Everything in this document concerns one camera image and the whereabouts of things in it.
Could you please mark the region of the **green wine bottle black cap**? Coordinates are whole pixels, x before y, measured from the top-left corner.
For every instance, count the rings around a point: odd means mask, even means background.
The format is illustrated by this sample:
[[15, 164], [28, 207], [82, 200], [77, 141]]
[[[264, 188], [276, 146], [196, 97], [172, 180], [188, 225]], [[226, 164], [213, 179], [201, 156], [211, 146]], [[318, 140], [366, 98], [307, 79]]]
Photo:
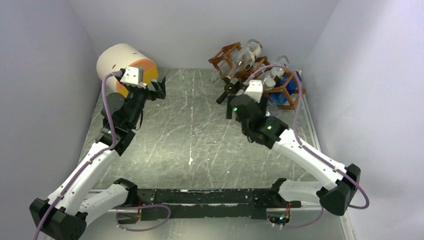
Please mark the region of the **green wine bottle black cap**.
[[225, 83], [223, 93], [216, 99], [217, 104], [221, 104], [228, 95], [235, 95], [241, 89], [241, 83], [238, 79], [232, 79]]

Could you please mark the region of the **white orange bread box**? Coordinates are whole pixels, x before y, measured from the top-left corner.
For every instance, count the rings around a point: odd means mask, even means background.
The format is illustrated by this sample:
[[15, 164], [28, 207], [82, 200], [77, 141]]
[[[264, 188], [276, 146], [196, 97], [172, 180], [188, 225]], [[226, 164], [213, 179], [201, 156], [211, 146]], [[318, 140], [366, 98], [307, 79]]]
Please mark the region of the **white orange bread box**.
[[150, 91], [156, 91], [151, 81], [159, 79], [157, 65], [153, 60], [129, 44], [119, 43], [106, 49], [97, 60], [96, 70], [98, 77], [102, 81], [107, 74], [125, 69], [128, 66], [142, 68], [142, 82], [146, 84]]

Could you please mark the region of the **square clear whisky bottle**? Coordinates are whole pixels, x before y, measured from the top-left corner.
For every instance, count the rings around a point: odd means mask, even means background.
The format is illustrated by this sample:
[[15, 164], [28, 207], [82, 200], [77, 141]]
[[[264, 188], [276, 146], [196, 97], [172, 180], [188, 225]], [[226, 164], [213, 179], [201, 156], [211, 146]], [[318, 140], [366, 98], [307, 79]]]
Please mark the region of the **square clear whisky bottle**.
[[[287, 68], [290, 65], [290, 61], [286, 55], [282, 55], [277, 57], [273, 64], [282, 65]], [[271, 90], [280, 83], [285, 71], [284, 68], [272, 67], [271, 70], [265, 70], [258, 79], [263, 81], [265, 90]]]

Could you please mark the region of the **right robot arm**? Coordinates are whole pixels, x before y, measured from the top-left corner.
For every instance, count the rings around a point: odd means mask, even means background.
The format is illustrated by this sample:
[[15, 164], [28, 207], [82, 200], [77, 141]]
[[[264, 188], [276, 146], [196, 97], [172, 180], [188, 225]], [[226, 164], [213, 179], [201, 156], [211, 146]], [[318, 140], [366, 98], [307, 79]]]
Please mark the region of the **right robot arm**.
[[266, 115], [267, 100], [262, 96], [260, 102], [256, 102], [242, 94], [230, 101], [229, 106], [241, 123], [242, 133], [250, 142], [288, 157], [316, 179], [285, 180], [270, 193], [270, 202], [275, 207], [292, 201], [315, 203], [334, 215], [344, 215], [358, 191], [361, 169], [353, 163], [346, 166], [337, 162], [304, 140], [296, 139], [294, 130], [285, 122]]

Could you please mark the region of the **blue glass bottle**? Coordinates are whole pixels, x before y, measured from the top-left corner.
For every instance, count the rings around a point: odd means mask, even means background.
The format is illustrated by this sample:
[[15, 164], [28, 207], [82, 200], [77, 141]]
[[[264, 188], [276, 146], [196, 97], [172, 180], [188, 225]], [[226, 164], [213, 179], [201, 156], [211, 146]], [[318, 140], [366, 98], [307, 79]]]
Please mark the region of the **blue glass bottle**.
[[280, 82], [273, 89], [268, 90], [265, 94], [269, 97], [272, 104], [276, 104], [281, 110], [295, 110], [299, 102], [299, 97], [293, 98], [299, 94], [296, 77], [301, 82], [301, 75], [298, 71], [292, 73], [285, 72]]

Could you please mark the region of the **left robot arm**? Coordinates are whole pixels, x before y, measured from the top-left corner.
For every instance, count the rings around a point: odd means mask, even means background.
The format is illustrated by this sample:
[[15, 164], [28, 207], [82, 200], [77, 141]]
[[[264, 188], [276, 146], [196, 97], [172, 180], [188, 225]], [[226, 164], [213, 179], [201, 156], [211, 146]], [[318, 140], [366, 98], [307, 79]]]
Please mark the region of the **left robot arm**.
[[101, 93], [103, 128], [87, 155], [70, 176], [47, 198], [36, 198], [29, 207], [36, 226], [34, 239], [45, 234], [54, 240], [77, 240], [94, 220], [115, 207], [140, 208], [138, 187], [120, 178], [109, 188], [88, 193], [110, 165], [118, 160], [135, 136], [148, 100], [166, 97], [166, 77], [152, 80], [152, 87], [123, 82], [129, 95]]

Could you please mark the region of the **wooden wine rack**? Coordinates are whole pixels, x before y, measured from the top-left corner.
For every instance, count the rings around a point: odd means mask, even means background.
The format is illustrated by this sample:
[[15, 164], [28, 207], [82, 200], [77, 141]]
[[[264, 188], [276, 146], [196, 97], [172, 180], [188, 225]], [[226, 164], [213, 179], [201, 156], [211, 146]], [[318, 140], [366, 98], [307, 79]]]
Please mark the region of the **wooden wine rack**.
[[218, 80], [224, 82], [223, 93], [216, 99], [221, 104], [228, 96], [240, 94], [247, 86], [248, 79], [263, 82], [263, 89], [271, 103], [282, 110], [294, 110], [299, 89], [296, 78], [301, 80], [298, 71], [287, 70], [290, 62], [285, 55], [279, 56], [270, 63], [267, 56], [261, 56], [262, 44], [256, 39], [250, 39], [246, 45], [240, 42], [226, 45], [208, 60], [215, 68], [209, 79], [211, 84]]

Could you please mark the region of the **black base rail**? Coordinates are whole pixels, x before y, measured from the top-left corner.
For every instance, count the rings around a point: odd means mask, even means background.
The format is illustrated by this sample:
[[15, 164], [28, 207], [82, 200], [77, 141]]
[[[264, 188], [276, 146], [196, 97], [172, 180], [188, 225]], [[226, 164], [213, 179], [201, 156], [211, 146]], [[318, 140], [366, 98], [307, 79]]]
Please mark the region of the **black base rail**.
[[276, 209], [300, 208], [300, 201], [287, 202], [271, 188], [147, 189], [139, 188], [143, 206], [140, 219], [200, 219], [249, 217], [265, 220]]

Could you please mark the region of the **round clear glass bottle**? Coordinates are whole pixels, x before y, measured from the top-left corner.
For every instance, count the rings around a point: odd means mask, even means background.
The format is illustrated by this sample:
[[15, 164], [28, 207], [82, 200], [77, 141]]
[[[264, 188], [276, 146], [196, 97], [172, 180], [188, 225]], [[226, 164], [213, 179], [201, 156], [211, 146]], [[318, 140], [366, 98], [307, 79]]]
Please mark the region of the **round clear glass bottle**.
[[235, 76], [238, 72], [247, 71], [256, 61], [263, 49], [262, 44], [256, 39], [250, 39], [231, 59], [231, 69], [228, 77]]

